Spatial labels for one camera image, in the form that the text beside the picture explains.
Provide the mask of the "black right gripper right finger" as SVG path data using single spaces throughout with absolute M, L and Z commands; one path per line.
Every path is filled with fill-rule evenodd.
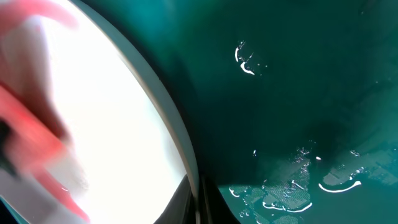
M 200 177 L 198 202 L 201 224 L 239 224 L 216 184 L 204 175 Z

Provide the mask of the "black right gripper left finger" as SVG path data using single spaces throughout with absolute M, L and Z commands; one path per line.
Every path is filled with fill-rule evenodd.
M 186 175 L 154 224 L 195 224 L 195 205 Z

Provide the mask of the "light blue plate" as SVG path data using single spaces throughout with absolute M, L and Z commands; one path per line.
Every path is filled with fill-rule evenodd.
M 199 223 L 192 144 L 157 74 L 94 9 L 53 2 L 78 25 L 33 17 L 44 32 L 49 102 L 68 133 L 69 156 L 47 170 L 70 189 L 89 223 L 154 223 L 186 175 Z M 1 205 L 14 223 L 87 223 L 33 177 L 16 179 L 2 169 Z

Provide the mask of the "pink and green sponge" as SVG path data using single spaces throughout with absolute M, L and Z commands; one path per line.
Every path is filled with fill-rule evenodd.
M 67 158 L 68 133 L 47 94 L 48 60 L 44 32 L 33 17 L 69 28 L 76 19 L 53 1 L 1 2 L 1 169 L 16 179 L 33 177 L 72 214 L 89 223 L 70 189 L 46 168 Z

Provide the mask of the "teal plastic tray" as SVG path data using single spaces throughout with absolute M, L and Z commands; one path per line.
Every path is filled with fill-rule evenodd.
M 217 223 L 397 222 L 397 1 L 88 1 L 153 67 Z

